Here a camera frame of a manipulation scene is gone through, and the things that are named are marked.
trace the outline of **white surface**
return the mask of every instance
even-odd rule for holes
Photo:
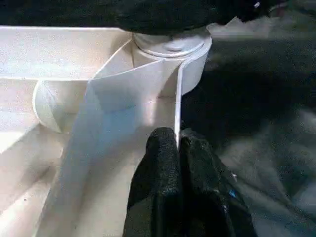
[[[0,77],[16,79],[90,79],[130,37],[112,28],[1,26],[0,32]]]
[[[47,171],[30,189],[0,215],[1,237],[30,237],[39,221],[54,170]]]
[[[147,138],[161,126],[179,132],[181,95],[199,81],[209,34],[188,37],[183,52],[174,49],[179,42],[167,42],[164,48],[182,57],[163,58],[141,51],[118,29],[0,32],[0,137],[11,133],[0,159],[0,234],[121,236]],[[29,188],[52,167],[43,206],[48,183]],[[38,196],[25,203],[25,191]]]
[[[146,140],[160,126],[179,131],[177,92],[181,96],[199,81],[211,46],[210,37],[203,37],[200,50],[178,59],[153,57],[132,45],[133,69],[99,78],[109,61],[88,83],[34,236],[121,236],[131,177]],[[120,52],[112,60],[116,56],[130,60]],[[190,73],[180,74],[186,80],[181,84],[179,66],[186,60],[182,69]]]
[[[197,51],[204,45],[203,35],[196,31],[173,36],[135,34],[134,39],[142,51],[165,58],[183,57]]]

